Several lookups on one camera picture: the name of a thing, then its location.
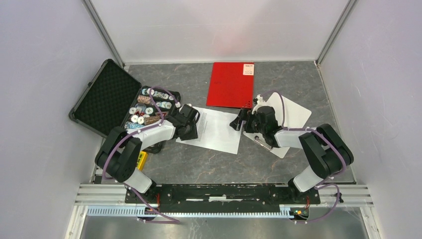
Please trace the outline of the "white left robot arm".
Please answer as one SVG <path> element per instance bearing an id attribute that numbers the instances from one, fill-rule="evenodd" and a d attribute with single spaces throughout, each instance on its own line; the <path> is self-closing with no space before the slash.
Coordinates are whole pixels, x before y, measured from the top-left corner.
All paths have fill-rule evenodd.
<path id="1" fill-rule="evenodd" d="M 197 139 L 200 116 L 197 109 L 184 104 L 172 109 L 158 122 L 140 129 L 130 131 L 117 126 L 106 137 L 95 164 L 115 181 L 136 190 L 143 202 L 150 203 L 156 198 L 156 183 L 137 168 L 139 153 L 171 139 Z"/>

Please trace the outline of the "red folder black inside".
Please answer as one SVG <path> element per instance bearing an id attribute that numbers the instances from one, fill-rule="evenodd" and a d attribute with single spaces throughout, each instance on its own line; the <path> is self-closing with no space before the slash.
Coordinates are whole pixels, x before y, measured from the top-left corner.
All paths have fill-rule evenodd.
<path id="1" fill-rule="evenodd" d="M 253 62 L 215 62 L 206 105 L 252 108 L 254 66 Z"/>

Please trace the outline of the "white clipboard metal clip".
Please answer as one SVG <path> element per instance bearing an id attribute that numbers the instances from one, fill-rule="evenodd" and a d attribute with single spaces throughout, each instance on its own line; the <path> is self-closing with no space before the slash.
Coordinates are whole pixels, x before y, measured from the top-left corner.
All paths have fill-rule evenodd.
<path id="1" fill-rule="evenodd" d="M 284 102 L 284 113 L 286 117 L 283 126 L 292 128 L 303 128 L 308 119 L 310 118 L 312 111 L 293 102 L 292 100 L 284 96 L 282 96 L 282 100 Z M 284 118 L 280 94 L 278 92 L 271 92 L 271 95 L 267 100 L 265 100 L 265 103 L 267 103 L 269 106 L 274 106 L 276 108 L 276 120 L 281 123 Z M 245 130 L 243 130 L 243 135 L 255 142 L 255 137 L 257 136 L 259 137 L 259 142 L 264 144 L 263 136 L 260 133 L 246 133 Z M 279 158 L 284 158 L 289 149 L 290 147 L 274 147 L 270 150 L 270 152 Z"/>

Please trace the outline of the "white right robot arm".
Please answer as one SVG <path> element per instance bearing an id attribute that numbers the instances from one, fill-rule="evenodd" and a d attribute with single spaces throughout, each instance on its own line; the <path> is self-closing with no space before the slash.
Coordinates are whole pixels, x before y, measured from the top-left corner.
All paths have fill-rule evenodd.
<path id="1" fill-rule="evenodd" d="M 229 125 L 235 131 L 261 134 L 270 149 L 303 150 L 309 165 L 288 183 L 287 195 L 293 203 L 302 202 L 307 191 L 321 188 L 327 178 L 343 173 L 354 161 L 351 150 L 330 124 L 315 128 L 285 127 L 271 106 L 261 106 L 255 111 L 241 109 Z"/>

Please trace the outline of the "white paper sheet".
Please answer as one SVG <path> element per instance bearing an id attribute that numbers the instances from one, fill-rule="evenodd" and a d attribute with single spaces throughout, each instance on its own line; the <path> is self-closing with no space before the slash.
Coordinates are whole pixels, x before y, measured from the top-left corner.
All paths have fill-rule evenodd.
<path id="1" fill-rule="evenodd" d="M 200 117 L 197 123 L 198 138 L 191 140 L 176 139 L 177 143 L 237 154 L 241 137 L 229 124 L 237 115 L 216 110 L 195 107 Z"/>

